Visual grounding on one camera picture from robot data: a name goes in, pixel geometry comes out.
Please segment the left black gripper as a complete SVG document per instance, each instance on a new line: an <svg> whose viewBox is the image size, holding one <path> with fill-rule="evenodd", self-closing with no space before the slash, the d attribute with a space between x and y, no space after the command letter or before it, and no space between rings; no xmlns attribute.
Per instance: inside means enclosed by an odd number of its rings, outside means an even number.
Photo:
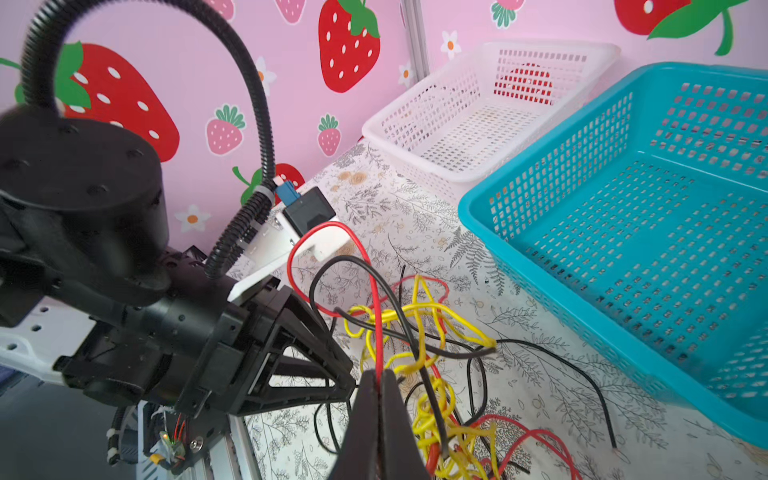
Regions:
<svg viewBox="0 0 768 480"><path fill-rule="evenodd" d="M57 300L101 325L57 362L66 385L106 405L148 401L192 417L206 408L247 416L351 397L352 361L293 289L259 284L231 303L233 278L212 281L201 262L173 249L161 264L170 287L147 306L59 283Z"/></svg>

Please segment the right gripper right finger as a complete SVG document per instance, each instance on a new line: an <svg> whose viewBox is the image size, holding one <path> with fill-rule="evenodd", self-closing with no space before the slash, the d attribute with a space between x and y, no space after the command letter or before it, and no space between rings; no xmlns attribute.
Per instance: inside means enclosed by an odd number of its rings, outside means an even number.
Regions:
<svg viewBox="0 0 768 480"><path fill-rule="evenodd" d="M378 460L381 479L430 478L411 432L409 416L393 371L385 370L379 384Z"/></svg>

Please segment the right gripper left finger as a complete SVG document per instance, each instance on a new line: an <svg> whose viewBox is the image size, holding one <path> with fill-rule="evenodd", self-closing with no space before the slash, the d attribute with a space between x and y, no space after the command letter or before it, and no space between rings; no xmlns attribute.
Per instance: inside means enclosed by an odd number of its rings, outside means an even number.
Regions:
<svg viewBox="0 0 768 480"><path fill-rule="evenodd" d="M376 373L365 371L349 417L341 451L329 480L371 480L378 478L380 397Z"/></svg>

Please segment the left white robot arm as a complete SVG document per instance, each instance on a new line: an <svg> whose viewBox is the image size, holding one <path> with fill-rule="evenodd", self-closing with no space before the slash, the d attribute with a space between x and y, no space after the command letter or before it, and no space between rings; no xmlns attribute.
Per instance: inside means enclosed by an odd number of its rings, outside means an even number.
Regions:
<svg viewBox="0 0 768 480"><path fill-rule="evenodd" d="M208 277L168 245L160 161L109 123L22 105L1 117L1 323L42 297L96 320L54 369L113 406L247 416L348 400L352 363L273 276Z"/></svg>

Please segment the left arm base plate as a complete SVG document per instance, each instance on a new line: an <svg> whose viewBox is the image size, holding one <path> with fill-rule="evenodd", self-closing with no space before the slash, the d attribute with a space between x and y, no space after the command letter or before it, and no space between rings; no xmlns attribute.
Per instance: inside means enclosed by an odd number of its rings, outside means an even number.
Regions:
<svg viewBox="0 0 768 480"><path fill-rule="evenodd" d="M237 418L197 417L147 402L119 407L106 432L106 461L136 467L138 479L246 479L258 470Z"/></svg>

